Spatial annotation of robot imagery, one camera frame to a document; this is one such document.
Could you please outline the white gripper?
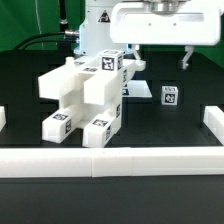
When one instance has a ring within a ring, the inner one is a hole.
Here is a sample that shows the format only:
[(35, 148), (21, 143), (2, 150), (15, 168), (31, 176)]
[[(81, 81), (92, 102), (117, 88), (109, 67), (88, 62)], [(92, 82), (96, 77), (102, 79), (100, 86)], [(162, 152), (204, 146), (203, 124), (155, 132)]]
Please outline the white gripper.
[(175, 11), (164, 12), (150, 1), (121, 2), (110, 17), (110, 37), (115, 43), (132, 44), (136, 60), (140, 46), (184, 45), (181, 68), (186, 70), (195, 45), (216, 45), (221, 38), (224, 0), (177, 0)]

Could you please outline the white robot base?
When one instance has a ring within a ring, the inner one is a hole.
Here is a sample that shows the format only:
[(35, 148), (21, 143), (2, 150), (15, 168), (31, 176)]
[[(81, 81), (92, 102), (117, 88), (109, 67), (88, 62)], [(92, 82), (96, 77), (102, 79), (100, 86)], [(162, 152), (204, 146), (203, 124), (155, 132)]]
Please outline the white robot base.
[(96, 60), (106, 49), (121, 50), (124, 57), (133, 59), (127, 44), (114, 43), (110, 38), (111, 13), (121, 0), (85, 0), (85, 18), (79, 27), (79, 46), (74, 50), (78, 60)]

